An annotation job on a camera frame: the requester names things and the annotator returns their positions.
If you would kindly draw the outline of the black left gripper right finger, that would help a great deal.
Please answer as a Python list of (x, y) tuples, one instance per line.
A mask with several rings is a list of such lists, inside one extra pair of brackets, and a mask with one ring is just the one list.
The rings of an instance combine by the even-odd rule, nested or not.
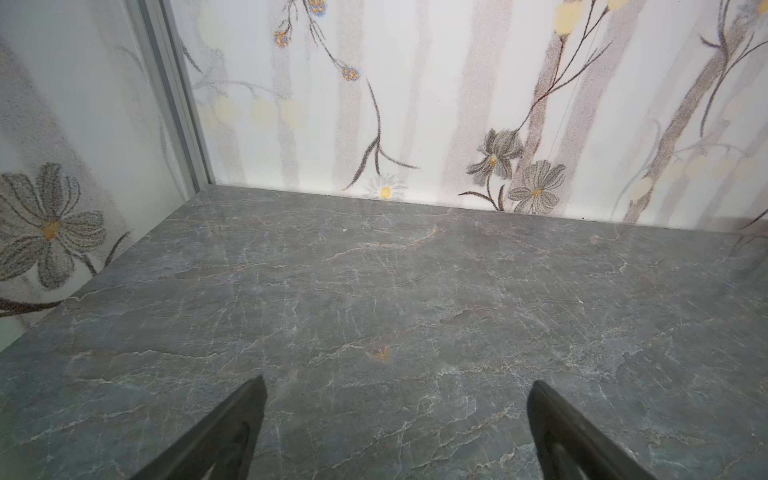
[(532, 384), (526, 408), (544, 479), (653, 477), (546, 382)]

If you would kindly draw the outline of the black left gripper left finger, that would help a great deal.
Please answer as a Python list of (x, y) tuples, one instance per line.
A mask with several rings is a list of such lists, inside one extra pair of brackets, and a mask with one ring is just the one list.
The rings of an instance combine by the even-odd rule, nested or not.
[(267, 403), (264, 378), (244, 382), (136, 479), (246, 479)]

